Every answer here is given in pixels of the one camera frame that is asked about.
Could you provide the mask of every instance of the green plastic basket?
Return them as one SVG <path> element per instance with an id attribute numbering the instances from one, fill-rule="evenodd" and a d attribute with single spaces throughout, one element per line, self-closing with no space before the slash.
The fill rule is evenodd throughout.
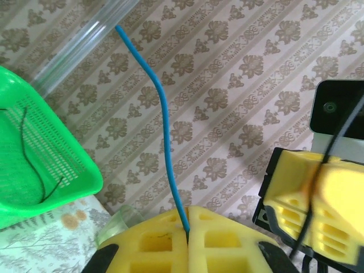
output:
<path id="1" fill-rule="evenodd" d="M 44 202 L 42 181 L 49 194 Z M 102 176 L 96 164 L 38 93 L 0 67 L 0 229 L 78 198 L 97 193 Z"/>

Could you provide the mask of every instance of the blue wire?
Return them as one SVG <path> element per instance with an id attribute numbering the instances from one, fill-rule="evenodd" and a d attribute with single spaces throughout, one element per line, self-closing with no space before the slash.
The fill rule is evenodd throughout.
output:
<path id="1" fill-rule="evenodd" d="M 162 84 L 160 83 L 157 75 L 150 68 L 150 66 L 143 59 L 143 57 L 139 54 L 137 49 L 133 46 L 132 42 L 130 41 L 129 37 L 126 35 L 126 33 L 124 32 L 122 27 L 116 26 L 115 29 L 119 33 L 120 38 L 124 41 L 126 47 L 129 49 L 131 54 L 134 56 L 134 58 L 140 64 L 140 66 L 144 69 L 144 71 L 148 74 L 149 78 L 152 80 L 152 82 L 154 83 L 154 85 L 157 89 L 159 99 L 160 99 L 160 105 L 162 107 L 163 135 L 164 135 L 164 159 L 166 161 L 167 177 L 168 177 L 168 181 L 169 181 L 169 186 L 171 187 L 172 196 L 173 196 L 173 199 L 175 200 L 177 211 L 181 218 L 183 228 L 186 231 L 186 236 L 187 236 L 187 240 L 188 240 L 189 223 L 188 223 L 186 212 L 183 208 L 181 198 L 178 194 L 175 177 L 173 175 L 173 167 L 172 167 L 172 159 L 171 159 L 171 144 L 170 144 L 170 139 L 169 139 L 169 115 L 168 115 L 168 104 L 167 104 L 166 94 L 163 90 Z"/>

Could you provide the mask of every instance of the patterned wallpaper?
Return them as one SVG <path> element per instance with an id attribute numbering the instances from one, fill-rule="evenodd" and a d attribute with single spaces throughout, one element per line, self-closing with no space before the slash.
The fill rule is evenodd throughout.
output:
<path id="1" fill-rule="evenodd" d="M 1 62 L 26 77 L 101 5 L 5 2 Z M 185 205 L 250 225 L 273 148 L 311 147 L 316 85 L 364 78 L 363 15 L 363 0 L 141 0 L 121 21 L 165 87 Z M 115 31 L 47 102 L 99 165 L 109 211 L 174 208 L 158 95 Z"/>

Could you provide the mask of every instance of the black wire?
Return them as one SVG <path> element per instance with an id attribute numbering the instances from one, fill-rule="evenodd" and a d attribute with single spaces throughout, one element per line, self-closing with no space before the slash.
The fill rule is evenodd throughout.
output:
<path id="1" fill-rule="evenodd" d="M 302 261 L 302 270 L 301 273 L 309 273 L 309 265 L 312 261 L 312 257 L 305 255 Z"/>
<path id="2" fill-rule="evenodd" d="M 355 117 L 358 115 L 358 113 L 361 111 L 361 109 L 363 107 L 364 107 L 364 88 L 362 88 L 361 91 L 359 92 L 359 97 L 355 100 L 355 105 L 353 105 L 352 109 L 350 109 L 350 111 L 347 113 L 347 115 L 345 115 L 344 118 L 341 119 L 339 126 L 337 127 L 337 131 L 332 136 L 330 143 L 326 148 L 324 157 L 323 157 L 321 163 L 318 165 L 318 168 L 313 176 L 311 186 L 309 187 L 309 192 L 308 192 L 309 201 L 308 201 L 307 215 L 306 215 L 305 221 L 302 225 L 301 232 L 295 242 L 295 245 L 292 248 L 291 253 L 289 254 L 290 259 L 293 259 L 295 257 L 295 255 L 297 254 L 298 249 L 301 246 L 301 244 L 304 240 L 304 237 L 308 231 L 308 228 L 311 224 L 311 221 L 313 218 L 312 196 L 313 196 L 313 193 L 315 192 L 317 178 L 319 177 L 322 166 L 329 161 L 330 153 L 331 153 L 332 149 L 334 149 L 335 145 L 337 144 L 338 139 L 345 135 L 345 133 L 348 130 L 348 128 L 350 127 L 351 123 L 353 123 Z"/>
<path id="3" fill-rule="evenodd" d="M 327 264 L 317 261 L 317 273 L 329 273 Z"/>
<path id="4" fill-rule="evenodd" d="M 48 199 L 54 193 L 54 191 L 61 184 L 61 182 L 63 180 L 63 176 L 60 178 L 59 182 L 56 184 L 56 186 L 53 188 L 53 190 L 51 190 L 51 192 L 46 196 L 46 185 L 44 184 L 44 181 L 43 181 L 42 177 L 40 176 L 40 173 L 36 170 L 34 165 L 31 163 L 30 159 L 28 158 L 26 150 L 25 150 L 24 123 L 25 123 L 25 117 L 26 117 L 27 113 L 28 113 L 28 107 L 25 107 L 22 120 L 20 121 L 20 141 L 22 143 L 23 156 L 24 156 L 26 162 L 29 164 L 29 166 L 33 169 L 33 171 L 37 175 L 37 177 L 40 181 L 40 184 L 42 185 L 42 199 L 40 200 L 39 203 L 43 203 L 46 199 Z"/>

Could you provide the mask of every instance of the clear plastic tube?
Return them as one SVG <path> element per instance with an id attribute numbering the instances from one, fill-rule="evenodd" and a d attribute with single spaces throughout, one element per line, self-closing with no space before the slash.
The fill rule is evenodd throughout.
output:
<path id="1" fill-rule="evenodd" d="M 48 96 L 138 2 L 108 0 L 30 84 L 43 98 Z"/>

